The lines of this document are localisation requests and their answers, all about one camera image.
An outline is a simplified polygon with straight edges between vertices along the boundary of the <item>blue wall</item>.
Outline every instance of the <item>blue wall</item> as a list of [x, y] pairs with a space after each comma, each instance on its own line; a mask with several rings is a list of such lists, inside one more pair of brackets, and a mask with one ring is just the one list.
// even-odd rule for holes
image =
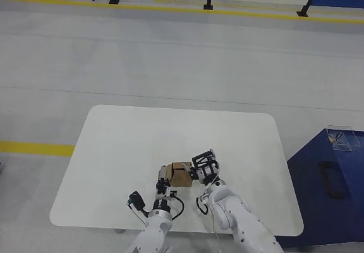
[[312, 5], [364, 9], [364, 0], [313, 0]]

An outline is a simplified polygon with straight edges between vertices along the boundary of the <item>black handle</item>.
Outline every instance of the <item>black handle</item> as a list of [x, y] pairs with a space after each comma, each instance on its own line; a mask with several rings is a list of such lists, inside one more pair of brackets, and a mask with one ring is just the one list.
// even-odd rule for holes
[[320, 170], [321, 170], [322, 179], [324, 180], [324, 185], [327, 189], [328, 196], [332, 199], [343, 199], [345, 193], [334, 190], [332, 188], [331, 181], [329, 180], [327, 170], [335, 171], [332, 165], [333, 165], [332, 162], [328, 162], [328, 161], [324, 161], [324, 162], [318, 164], [318, 166], [320, 167]]

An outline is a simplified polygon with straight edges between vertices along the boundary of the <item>black cable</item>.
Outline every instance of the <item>black cable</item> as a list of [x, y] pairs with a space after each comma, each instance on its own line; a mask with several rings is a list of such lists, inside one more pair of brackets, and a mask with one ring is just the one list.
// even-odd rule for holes
[[174, 219], [178, 218], [185, 210], [185, 203], [183, 203], [183, 201], [180, 198], [176, 197], [175, 195], [172, 195], [171, 197], [173, 197], [174, 199], [176, 199], [177, 201], [179, 201], [182, 204], [182, 210], [177, 215], [175, 215], [175, 217], [172, 218], [172, 220], [174, 220]]
[[199, 206], [199, 197], [197, 197], [196, 198], [196, 206], [197, 206], [197, 208], [199, 208], [199, 210], [200, 210], [200, 212], [202, 212], [202, 214], [207, 215], [209, 213], [209, 207], [206, 204], [204, 204], [204, 205], [206, 207], [206, 211], [203, 211], [203, 209], [200, 208], [200, 206]]

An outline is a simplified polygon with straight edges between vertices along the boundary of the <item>table leg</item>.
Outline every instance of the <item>table leg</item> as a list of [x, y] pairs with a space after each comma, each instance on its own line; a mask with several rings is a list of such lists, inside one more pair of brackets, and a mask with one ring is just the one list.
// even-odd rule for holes
[[126, 230], [117, 230], [117, 229], [113, 229], [115, 233], [123, 233]]

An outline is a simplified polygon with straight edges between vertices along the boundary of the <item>cable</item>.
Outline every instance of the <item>cable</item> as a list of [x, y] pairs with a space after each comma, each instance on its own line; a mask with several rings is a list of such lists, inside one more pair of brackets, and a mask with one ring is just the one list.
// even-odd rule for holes
[[217, 234], [217, 232], [214, 229], [214, 215], [213, 215], [213, 211], [210, 209], [210, 212], [212, 213], [212, 220], [213, 220], [213, 232], [215, 234], [215, 236], [217, 237], [217, 242], [219, 243], [219, 253], [221, 253], [221, 244], [220, 244], [220, 238], [219, 235]]
[[178, 218], [179, 216], [181, 216], [181, 214], [185, 210], [185, 203], [183, 203], [183, 201], [180, 198], [176, 197], [175, 195], [172, 195], [171, 197], [173, 197], [174, 199], [176, 199], [177, 201], [179, 201], [182, 204], [182, 210], [177, 215], [175, 215], [175, 217], [172, 218], [172, 220], [174, 220], [174, 219]]
[[137, 215], [137, 213], [136, 212], [134, 212], [134, 210], [133, 210], [133, 208], [131, 208], [131, 206], [129, 205], [129, 204], [126, 204], [129, 208], [130, 208], [130, 210], [132, 210], [133, 211], [133, 213], [134, 213], [134, 215], [135, 216], [137, 216], [137, 218], [140, 220], [140, 221], [142, 221], [142, 223], [144, 224], [144, 226], [146, 226], [147, 227], [147, 224], [145, 224], [145, 222], [139, 217], [139, 215]]
[[200, 210], [200, 212], [202, 212], [202, 214], [207, 215], [209, 213], [209, 207], [207, 206], [207, 204], [204, 204], [204, 206], [206, 207], [206, 211], [203, 211], [203, 209], [200, 208], [199, 197], [196, 198], [196, 206], [197, 206], [197, 208], [199, 208], [199, 210]]

